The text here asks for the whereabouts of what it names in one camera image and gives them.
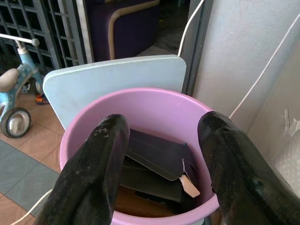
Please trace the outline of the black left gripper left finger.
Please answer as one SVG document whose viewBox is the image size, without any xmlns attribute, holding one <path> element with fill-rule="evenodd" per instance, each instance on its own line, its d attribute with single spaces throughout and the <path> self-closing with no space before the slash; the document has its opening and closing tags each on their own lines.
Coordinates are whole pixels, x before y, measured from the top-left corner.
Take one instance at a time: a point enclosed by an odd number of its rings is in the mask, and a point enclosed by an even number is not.
<svg viewBox="0 0 300 225">
<path fill-rule="evenodd" d="M 65 164 L 35 224 L 109 225 L 129 136 L 124 116 L 104 118 Z"/>
</svg>

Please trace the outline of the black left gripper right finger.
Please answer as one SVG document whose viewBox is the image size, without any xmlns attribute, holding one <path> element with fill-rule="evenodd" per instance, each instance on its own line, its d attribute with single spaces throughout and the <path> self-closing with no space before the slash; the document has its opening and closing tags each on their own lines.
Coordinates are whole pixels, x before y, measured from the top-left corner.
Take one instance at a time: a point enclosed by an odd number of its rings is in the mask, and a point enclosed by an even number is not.
<svg viewBox="0 0 300 225">
<path fill-rule="evenodd" d="M 299 197 L 229 118 L 204 114 L 198 140 L 226 224 L 299 224 Z"/>
</svg>

